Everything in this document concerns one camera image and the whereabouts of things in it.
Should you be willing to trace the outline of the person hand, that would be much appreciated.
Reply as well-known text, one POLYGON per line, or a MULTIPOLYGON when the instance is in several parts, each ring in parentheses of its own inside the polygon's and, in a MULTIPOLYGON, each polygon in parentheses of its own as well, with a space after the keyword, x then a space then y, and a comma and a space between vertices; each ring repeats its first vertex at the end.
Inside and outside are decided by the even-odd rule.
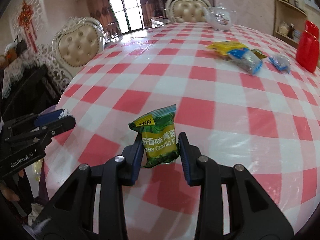
POLYGON ((20 178, 24 177, 24 170, 20 170, 17 174, 13 175, 13 178, 11 181, 9 181, 9 185, 13 186, 14 189, 11 189, 10 186, 7 185, 7 182, 4 180, 1 180, 1 193, 3 196, 11 202, 19 202, 20 198, 18 194, 15 192, 15 189, 18 187, 18 183, 20 181, 20 178))

